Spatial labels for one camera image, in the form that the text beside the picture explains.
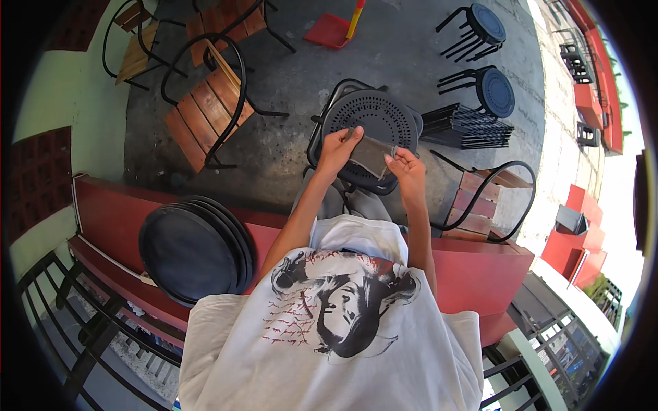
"stacked tray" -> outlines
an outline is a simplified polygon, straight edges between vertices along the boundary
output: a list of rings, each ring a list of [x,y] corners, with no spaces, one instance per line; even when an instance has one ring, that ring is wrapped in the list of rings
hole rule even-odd
[[[508,147],[514,127],[459,103],[422,115],[420,139],[458,149]]]
[[[253,242],[218,202],[194,195],[156,208],[139,232],[139,253],[158,288],[186,306],[242,294],[253,278]]]

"black round tray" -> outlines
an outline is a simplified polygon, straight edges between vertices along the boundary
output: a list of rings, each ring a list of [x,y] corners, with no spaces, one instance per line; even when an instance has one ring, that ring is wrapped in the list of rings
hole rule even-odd
[[[238,219],[220,203],[200,195],[192,195],[181,199],[181,203],[197,204],[212,212],[229,229],[230,237],[236,242],[240,250],[239,260],[244,270],[238,278],[235,294],[242,294],[253,278],[253,256],[255,255],[253,242],[246,229]]]
[[[352,91],[338,99],[329,109],[322,123],[321,136],[362,126],[370,138],[404,147],[416,153],[418,130],[409,108],[395,96],[384,91],[364,89]],[[348,162],[338,177],[359,187],[385,186],[396,180],[389,174],[377,180],[363,167]]]
[[[199,217],[203,218],[219,233],[219,235],[228,246],[236,264],[237,276],[235,281],[231,281],[231,287],[228,289],[227,293],[238,294],[238,284],[240,283],[241,278],[245,276],[246,264],[244,262],[242,249],[238,243],[238,239],[235,238],[229,227],[224,224],[224,222],[211,209],[209,209],[208,206],[194,204],[191,202],[179,202],[169,204],[167,207],[182,208],[184,210],[192,211]]]
[[[221,234],[179,206],[165,205],[149,214],[139,231],[139,253],[158,288],[186,306],[225,294],[237,283],[238,267]]]

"concrete floor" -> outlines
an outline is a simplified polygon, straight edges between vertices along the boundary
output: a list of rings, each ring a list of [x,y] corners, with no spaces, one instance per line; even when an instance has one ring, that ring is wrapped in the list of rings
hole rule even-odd
[[[474,88],[439,96],[437,80],[465,68],[494,64],[510,79],[515,91],[516,109],[504,120],[515,127],[510,147],[460,151],[420,143],[418,148],[428,170],[426,196],[430,218],[442,223],[461,175],[434,158],[430,148],[464,166],[491,168],[519,159],[535,171],[539,169],[545,135],[545,70],[535,23],[525,0],[521,1],[524,6],[518,0],[481,1],[504,24],[507,41],[502,50],[482,60],[462,60],[457,64],[439,53],[458,40],[458,26],[465,17],[456,18],[440,34],[434,27],[469,2],[373,0],[363,11],[354,40],[340,51],[301,38],[323,11],[349,19],[353,0],[275,2],[279,11],[268,13],[270,27],[286,37],[297,53],[291,54],[264,30],[241,41],[239,46],[247,65],[256,70],[249,75],[252,100],[263,109],[285,111],[291,116],[284,120],[254,114],[218,153],[223,162],[239,168],[218,174],[203,170],[195,175],[163,120],[172,106],[160,95],[164,69],[158,68],[140,77],[140,82],[151,91],[135,87],[130,90],[124,180],[149,189],[204,193],[226,204],[287,214],[307,165],[305,151],[313,128],[310,117],[320,113],[340,80],[355,78],[374,87],[386,84],[390,93],[419,112],[456,102],[477,107]],[[181,21],[192,15],[188,2],[171,0],[162,0],[155,13],[158,18]],[[159,44],[154,52],[168,60],[187,41],[183,28],[168,24],[161,25],[156,40]],[[174,99],[183,97],[208,74],[204,66],[192,66],[189,53],[177,67],[190,77],[172,75],[167,91]],[[494,218],[495,225],[503,229],[516,223],[529,198],[528,190],[504,191]],[[393,220],[404,224],[406,216],[397,192],[382,200]]]
[[[545,138],[534,204],[516,241],[541,255],[555,225],[559,205],[567,203],[571,184],[584,188],[595,199],[599,198],[604,150],[603,147],[580,147],[576,142],[578,110],[573,80],[559,54],[559,45],[566,42],[567,37],[557,32],[576,27],[575,23],[561,15],[558,23],[542,0],[528,0],[527,5],[534,20],[544,66]]]

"black stool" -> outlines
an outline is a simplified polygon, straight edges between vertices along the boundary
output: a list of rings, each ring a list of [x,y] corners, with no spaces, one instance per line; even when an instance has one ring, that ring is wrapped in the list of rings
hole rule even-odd
[[[601,130],[585,124],[583,122],[578,122],[578,135],[576,136],[576,142],[581,147],[599,147],[601,145]]]
[[[477,54],[475,54],[475,56],[471,57],[467,61],[479,60],[486,55],[495,53],[496,51],[500,50],[503,47],[503,43],[505,43],[505,39],[507,38],[507,36],[505,35],[505,27],[503,27],[503,23],[500,22],[500,20],[494,14],[493,11],[489,10],[488,8],[486,8],[481,4],[474,3],[470,7],[459,7],[457,10],[455,10],[453,14],[449,15],[448,18],[446,18],[441,24],[436,26],[436,32],[437,33],[440,32],[441,29],[444,28],[445,25],[448,24],[448,22],[450,22],[450,20],[455,18],[460,12],[464,10],[466,10],[466,22],[461,26],[459,26],[459,28],[470,26],[470,30],[461,35],[461,37],[463,37],[462,40],[458,41],[456,44],[452,45],[451,47],[443,51],[441,53],[441,56],[448,53],[450,50],[454,49],[455,47],[458,47],[463,43],[466,43],[468,40],[474,37],[476,37],[475,40],[466,44],[460,49],[453,51],[452,53],[448,54],[445,57],[449,59],[453,55],[456,55],[457,53],[460,53],[472,46],[471,49],[469,49],[466,53],[462,54],[457,58],[457,60],[455,60],[455,62],[458,62],[464,57],[466,57],[469,53],[475,51],[475,49],[477,49],[479,46],[485,43],[490,46],[478,52]]]
[[[463,83],[447,90],[441,90],[439,94],[475,86],[475,90],[478,93],[478,100],[480,100],[481,104],[475,109],[476,111],[484,109],[485,113],[498,118],[506,118],[512,114],[515,104],[514,90],[512,90],[512,85],[509,83],[507,77],[495,66],[487,66],[477,70],[471,68],[466,69],[452,76],[440,79],[436,87],[443,87],[446,84],[464,80],[465,78],[474,78],[475,81]]]

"red wall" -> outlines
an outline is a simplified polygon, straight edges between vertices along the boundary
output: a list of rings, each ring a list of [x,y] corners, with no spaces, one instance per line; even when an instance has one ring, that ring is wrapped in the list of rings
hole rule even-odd
[[[542,253],[546,261],[555,271],[565,278],[570,278],[582,254],[583,237],[573,234],[563,234],[551,231]]]
[[[572,184],[569,189],[569,197],[567,198],[566,206],[572,210],[585,214],[585,217],[590,220],[591,223],[596,224],[597,226],[601,225],[601,221],[603,220],[603,210],[601,210],[599,203],[594,197],[589,195],[585,189]]]
[[[542,260],[571,281],[585,250],[589,251],[574,281],[574,284],[582,289],[594,282],[607,256],[607,253],[601,250],[605,239],[605,232],[599,227],[603,219],[603,210],[591,195],[573,184],[569,190],[566,206],[585,214],[590,228],[581,235],[551,231],[542,253]]]

